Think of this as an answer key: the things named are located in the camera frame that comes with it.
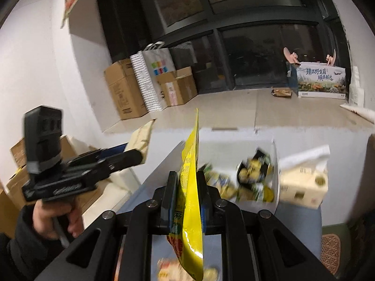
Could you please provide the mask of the person's left hand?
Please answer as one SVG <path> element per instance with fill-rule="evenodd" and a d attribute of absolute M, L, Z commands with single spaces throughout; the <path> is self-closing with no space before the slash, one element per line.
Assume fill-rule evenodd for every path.
<path fill-rule="evenodd" d="M 59 236 L 55 230 L 53 219 L 63 215 L 67 215 L 69 220 L 68 232 L 74 238 L 82 234 L 84 226 L 81 209 L 76 204 L 66 201 L 43 202 L 38 200 L 32 214 L 33 228 L 43 238 L 57 240 Z"/>

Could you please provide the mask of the person's left forearm black sleeve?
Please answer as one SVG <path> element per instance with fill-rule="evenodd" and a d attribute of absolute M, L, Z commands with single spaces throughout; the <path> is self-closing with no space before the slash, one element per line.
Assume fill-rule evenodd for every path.
<path fill-rule="evenodd" d="M 34 206 L 20 211 L 14 238 L 1 234 L 1 280 L 34 280 L 64 249 L 34 230 Z"/>

